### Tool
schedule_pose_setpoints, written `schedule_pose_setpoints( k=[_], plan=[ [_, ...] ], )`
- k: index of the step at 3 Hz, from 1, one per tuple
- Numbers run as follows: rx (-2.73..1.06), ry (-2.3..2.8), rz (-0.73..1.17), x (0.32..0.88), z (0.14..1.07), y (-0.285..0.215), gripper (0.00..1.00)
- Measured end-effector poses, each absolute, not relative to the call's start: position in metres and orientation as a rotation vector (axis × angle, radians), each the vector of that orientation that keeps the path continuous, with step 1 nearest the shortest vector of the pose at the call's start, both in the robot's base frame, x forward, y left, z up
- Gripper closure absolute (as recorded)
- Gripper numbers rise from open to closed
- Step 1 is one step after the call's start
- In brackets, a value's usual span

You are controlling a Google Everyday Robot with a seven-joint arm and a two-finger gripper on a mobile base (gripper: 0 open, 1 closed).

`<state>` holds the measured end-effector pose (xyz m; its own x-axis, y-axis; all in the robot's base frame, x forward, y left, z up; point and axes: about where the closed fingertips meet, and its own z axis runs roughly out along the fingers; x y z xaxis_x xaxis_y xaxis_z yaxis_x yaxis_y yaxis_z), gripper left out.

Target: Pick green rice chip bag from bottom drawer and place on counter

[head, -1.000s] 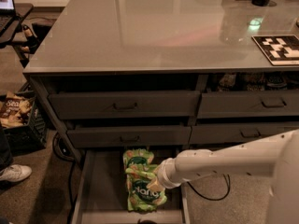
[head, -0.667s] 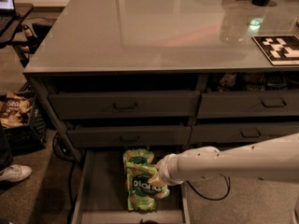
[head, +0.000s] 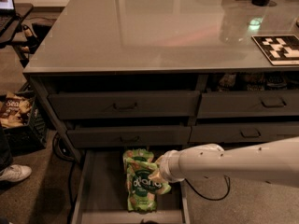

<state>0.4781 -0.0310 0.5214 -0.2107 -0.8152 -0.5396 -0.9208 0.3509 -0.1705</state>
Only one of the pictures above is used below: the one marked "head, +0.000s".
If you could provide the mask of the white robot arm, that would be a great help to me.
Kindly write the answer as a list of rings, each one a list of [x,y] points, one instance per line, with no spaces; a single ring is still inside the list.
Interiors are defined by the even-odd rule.
[[[296,187],[299,184],[299,138],[225,150],[216,144],[170,150],[149,175],[155,182],[181,182],[218,176]]]

